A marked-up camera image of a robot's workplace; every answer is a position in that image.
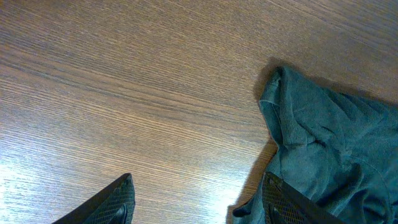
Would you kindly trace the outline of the black Nike t-shirt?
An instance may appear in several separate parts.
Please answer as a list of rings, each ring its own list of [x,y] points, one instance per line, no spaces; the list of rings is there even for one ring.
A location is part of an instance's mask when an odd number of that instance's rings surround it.
[[[259,109],[277,144],[266,167],[345,223],[397,222],[397,108],[277,67]]]

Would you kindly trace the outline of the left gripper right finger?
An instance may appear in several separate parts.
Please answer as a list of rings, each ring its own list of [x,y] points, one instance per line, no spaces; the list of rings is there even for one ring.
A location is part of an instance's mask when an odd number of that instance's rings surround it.
[[[271,172],[265,173],[262,203],[269,224],[343,224]]]

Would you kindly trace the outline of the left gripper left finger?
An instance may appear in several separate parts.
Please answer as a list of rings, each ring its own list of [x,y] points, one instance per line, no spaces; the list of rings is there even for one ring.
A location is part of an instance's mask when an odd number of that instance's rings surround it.
[[[53,224],[131,224],[135,204],[132,175],[125,173]]]

